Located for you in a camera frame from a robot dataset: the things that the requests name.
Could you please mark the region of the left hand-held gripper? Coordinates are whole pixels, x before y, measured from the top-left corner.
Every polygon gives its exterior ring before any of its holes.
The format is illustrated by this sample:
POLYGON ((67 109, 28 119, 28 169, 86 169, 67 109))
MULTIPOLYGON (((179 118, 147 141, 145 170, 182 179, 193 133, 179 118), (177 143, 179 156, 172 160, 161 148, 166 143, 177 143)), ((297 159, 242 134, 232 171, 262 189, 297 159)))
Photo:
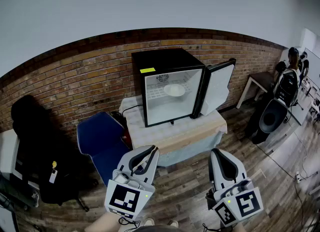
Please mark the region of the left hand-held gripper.
POLYGON ((122 156, 107 184, 104 201, 107 212, 130 221, 137 219, 155 192, 152 183, 159 156, 159 148, 155 145, 141 146, 122 156), (134 170, 141 161, 145 163, 143 170, 134 170))

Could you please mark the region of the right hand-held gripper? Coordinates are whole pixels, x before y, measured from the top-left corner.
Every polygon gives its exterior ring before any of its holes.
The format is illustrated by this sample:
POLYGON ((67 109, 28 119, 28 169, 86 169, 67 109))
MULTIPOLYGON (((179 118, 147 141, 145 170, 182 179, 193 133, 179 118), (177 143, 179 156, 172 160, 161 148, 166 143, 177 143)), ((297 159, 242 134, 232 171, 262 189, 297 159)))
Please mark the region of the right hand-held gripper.
POLYGON ((217 214, 222 226, 235 225, 264 210, 259 188, 241 169, 244 170, 243 164, 229 152, 210 151, 209 180, 213 189, 206 193, 206 200, 208 209, 217 214), (224 180, 237 183, 222 189, 216 175, 219 171, 224 180))

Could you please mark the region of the white round plate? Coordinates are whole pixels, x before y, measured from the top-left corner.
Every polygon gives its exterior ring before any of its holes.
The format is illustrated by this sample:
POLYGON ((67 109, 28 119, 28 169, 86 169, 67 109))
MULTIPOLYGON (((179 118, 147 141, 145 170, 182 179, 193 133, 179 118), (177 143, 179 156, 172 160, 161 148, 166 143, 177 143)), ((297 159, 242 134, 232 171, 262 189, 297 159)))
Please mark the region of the white round plate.
POLYGON ((186 90, 182 85, 174 83, 166 85, 164 92, 171 97, 180 97, 186 93, 186 90))

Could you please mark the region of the black mini fridge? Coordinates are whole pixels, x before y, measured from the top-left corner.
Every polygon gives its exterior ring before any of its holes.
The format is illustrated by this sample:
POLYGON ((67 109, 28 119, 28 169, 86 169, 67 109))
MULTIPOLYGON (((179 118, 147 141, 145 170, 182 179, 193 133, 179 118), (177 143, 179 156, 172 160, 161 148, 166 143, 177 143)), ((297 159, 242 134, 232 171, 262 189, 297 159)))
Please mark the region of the black mini fridge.
POLYGON ((206 66, 182 48, 134 52, 131 57, 140 81, 146 127, 168 122, 173 124, 186 117, 196 119, 213 112, 227 100, 228 84, 236 66, 235 58, 206 66), (147 68, 154 68, 155 71, 140 73, 141 69, 147 68), (163 83, 157 80, 157 76, 162 74, 169 75, 165 83, 184 81, 192 91, 180 97, 147 100, 147 86, 163 83))

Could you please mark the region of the person's left forearm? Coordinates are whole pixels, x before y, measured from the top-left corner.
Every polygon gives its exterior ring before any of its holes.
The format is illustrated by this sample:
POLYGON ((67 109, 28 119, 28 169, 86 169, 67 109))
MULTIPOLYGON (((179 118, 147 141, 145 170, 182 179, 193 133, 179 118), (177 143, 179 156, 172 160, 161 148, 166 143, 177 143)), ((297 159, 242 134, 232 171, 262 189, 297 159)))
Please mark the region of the person's left forearm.
POLYGON ((84 229, 84 232, 119 232, 124 231, 128 225, 119 223, 121 216, 106 212, 92 224, 84 229))

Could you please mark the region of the red box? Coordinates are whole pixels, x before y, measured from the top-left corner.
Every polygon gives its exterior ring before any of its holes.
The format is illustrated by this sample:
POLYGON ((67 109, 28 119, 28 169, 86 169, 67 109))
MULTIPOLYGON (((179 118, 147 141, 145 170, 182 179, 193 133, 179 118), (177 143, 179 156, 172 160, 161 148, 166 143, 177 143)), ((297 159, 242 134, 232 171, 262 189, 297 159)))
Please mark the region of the red box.
POLYGON ((130 150, 133 150, 132 140, 131 140, 129 131, 127 129, 125 129, 123 132, 122 141, 126 144, 126 146, 130 150))

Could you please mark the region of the blue padded chair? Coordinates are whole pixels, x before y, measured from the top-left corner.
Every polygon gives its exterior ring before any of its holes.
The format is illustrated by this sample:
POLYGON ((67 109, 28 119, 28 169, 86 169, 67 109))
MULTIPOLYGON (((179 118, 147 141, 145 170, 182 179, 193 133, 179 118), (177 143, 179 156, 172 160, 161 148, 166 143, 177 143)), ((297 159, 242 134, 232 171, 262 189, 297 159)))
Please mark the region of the blue padded chair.
POLYGON ((76 128, 77 145, 89 155, 103 183, 113 178, 113 171, 129 147, 123 142, 125 129, 106 112, 99 112, 81 121, 76 128))

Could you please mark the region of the table with pale tablecloth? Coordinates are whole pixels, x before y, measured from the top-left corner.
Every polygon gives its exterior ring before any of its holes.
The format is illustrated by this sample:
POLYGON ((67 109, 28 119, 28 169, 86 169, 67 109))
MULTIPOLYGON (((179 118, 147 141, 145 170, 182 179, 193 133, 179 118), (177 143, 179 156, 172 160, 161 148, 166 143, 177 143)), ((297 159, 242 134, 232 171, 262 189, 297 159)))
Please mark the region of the table with pale tablecloth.
POLYGON ((126 125, 134 149, 147 145, 158 147, 158 166, 168 167, 209 151, 220 143, 228 132, 227 122, 214 110, 209 115, 196 119, 189 117, 145 127, 142 97, 124 98, 119 112, 126 119, 126 125))

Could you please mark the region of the grey shell chair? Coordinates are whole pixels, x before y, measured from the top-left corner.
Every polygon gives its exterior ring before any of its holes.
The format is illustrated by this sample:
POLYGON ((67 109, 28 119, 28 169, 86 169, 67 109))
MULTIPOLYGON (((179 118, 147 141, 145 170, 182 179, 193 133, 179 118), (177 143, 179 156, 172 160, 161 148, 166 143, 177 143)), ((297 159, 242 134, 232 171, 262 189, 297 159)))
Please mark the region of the grey shell chair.
POLYGON ((287 113, 288 107, 285 104, 277 99, 272 99, 260 117, 260 130, 266 134, 274 132, 284 121, 287 113))

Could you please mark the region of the white table with dark top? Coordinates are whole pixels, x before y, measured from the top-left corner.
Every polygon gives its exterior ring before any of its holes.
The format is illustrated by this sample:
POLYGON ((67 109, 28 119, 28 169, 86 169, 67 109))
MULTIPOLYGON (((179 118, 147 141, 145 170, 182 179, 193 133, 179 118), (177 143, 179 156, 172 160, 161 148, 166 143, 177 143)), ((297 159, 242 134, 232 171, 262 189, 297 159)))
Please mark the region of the white table with dark top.
POLYGON ((252 73, 249 75, 247 83, 245 85, 245 88, 240 96, 240 99, 236 105, 236 108, 239 109, 244 102, 247 93, 251 87, 251 84, 254 83, 255 85, 258 86, 257 93, 254 97, 254 101, 257 101, 258 98, 263 94, 267 93, 272 86, 274 78, 271 73, 269 72, 258 72, 258 73, 252 73))

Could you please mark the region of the black backpack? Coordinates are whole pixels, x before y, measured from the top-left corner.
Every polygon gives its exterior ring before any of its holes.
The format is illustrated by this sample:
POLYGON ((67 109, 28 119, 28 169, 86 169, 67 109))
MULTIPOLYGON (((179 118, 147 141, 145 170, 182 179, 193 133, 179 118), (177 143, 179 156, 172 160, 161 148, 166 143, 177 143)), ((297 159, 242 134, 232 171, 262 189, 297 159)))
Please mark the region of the black backpack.
POLYGON ((299 89, 299 75, 295 69, 283 71, 273 88, 274 98, 290 108, 297 99, 299 89))

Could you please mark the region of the black office chair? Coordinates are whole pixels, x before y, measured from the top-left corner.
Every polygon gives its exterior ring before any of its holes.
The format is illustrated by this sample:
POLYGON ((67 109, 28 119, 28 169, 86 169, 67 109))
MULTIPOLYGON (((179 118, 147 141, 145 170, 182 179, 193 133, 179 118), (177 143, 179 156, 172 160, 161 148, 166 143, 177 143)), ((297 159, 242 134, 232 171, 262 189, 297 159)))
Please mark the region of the black office chair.
POLYGON ((59 206, 75 200, 88 212, 90 209, 82 203, 80 193, 94 188, 98 181, 84 174, 86 161, 53 123, 50 112, 33 96, 25 95, 12 105, 11 118, 12 128, 22 144, 23 175, 37 175, 41 200, 59 206), (50 183, 53 169, 57 170, 57 176, 50 183))

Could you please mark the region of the white cabinet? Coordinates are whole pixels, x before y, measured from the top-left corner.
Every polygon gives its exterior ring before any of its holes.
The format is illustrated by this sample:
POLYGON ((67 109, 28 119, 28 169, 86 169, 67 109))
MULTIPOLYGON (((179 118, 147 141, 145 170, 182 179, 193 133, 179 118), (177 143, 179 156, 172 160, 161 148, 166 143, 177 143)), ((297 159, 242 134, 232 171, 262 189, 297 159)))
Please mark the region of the white cabinet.
POLYGON ((22 174, 16 170, 19 144, 20 139, 13 129, 0 133, 0 172, 7 180, 11 174, 22 179, 22 174))

